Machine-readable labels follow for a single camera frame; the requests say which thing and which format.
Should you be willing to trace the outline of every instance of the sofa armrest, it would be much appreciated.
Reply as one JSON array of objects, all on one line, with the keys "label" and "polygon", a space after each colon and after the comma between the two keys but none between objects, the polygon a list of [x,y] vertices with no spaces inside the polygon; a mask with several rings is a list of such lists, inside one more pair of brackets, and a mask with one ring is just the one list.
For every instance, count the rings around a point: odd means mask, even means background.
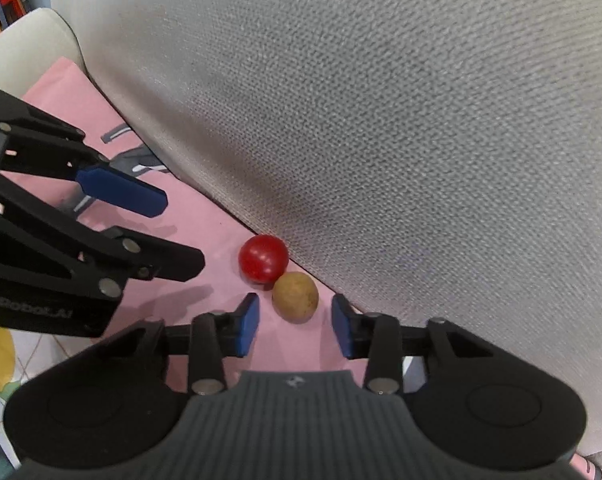
[{"label": "sofa armrest", "polygon": [[60,57],[84,72],[72,29],[52,9],[37,9],[0,34],[0,89],[21,97]]}]

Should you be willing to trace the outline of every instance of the white logo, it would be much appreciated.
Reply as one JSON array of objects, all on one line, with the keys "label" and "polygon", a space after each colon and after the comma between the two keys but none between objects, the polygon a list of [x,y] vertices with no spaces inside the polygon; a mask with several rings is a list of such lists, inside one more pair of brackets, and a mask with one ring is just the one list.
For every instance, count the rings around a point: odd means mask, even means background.
[{"label": "white logo", "polygon": [[293,375],[292,377],[287,378],[286,384],[290,386],[290,388],[298,390],[301,386],[305,384],[305,379],[299,377],[298,375]]},{"label": "white logo", "polygon": [[8,298],[0,298],[0,307],[8,308],[10,310],[17,310],[18,312],[25,312],[27,314],[37,314],[38,316],[47,317],[63,317],[64,319],[70,319],[73,312],[64,308],[53,309],[48,306],[33,306],[27,303],[19,303],[18,301],[11,301]]}]

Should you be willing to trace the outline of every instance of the red ball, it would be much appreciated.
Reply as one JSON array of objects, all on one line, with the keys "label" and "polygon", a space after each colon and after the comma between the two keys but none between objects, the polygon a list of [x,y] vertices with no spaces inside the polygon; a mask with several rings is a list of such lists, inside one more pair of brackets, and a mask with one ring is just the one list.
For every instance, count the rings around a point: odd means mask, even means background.
[{"label": "red ball", "polygon": [[283,240],[272,235],[256,235],[239,251],[239,267],[251,282],[274,283],[286,272],[290,261]]}]

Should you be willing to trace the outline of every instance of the screw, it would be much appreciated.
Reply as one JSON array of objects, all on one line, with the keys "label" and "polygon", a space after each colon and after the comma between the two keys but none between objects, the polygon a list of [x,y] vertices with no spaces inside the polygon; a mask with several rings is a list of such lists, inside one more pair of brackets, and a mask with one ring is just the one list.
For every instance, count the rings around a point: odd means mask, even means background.
[{"label": "screw", "polygon": [[126,249],[126,251],[130,251],[131,253],[140,253],[141,252],[141,248],[139,247],[139,244],[137,244],[131,238],[123,238],[123,247]]},{"label": "screw", "polygon": [[367,383],[367,387],[372,393],[379,395],[395,394],[399,391],[399,383],[388,377],[377,377]]},{"label": "screw", "polygon": [[108,298],[118,298],[121,295],[121,287],[112,278],[103,278],[98,281],[98,290]]},{"label": "screw", "polygon": [[224,388],[223,383],[216,379],[199,379],[192,384],[192,391],[197,395],[214,395]]}]

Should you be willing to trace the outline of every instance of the round brown object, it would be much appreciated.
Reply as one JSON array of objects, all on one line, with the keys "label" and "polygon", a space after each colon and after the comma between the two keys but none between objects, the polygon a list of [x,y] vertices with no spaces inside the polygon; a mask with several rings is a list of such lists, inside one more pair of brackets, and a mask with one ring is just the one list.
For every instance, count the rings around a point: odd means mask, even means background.
[{"label": "round brown object", "polygon": [[304,323],[316,312],[319,290],[303,272],[286,272],[272,289],[272,303],[278,314],[291,323]]}]

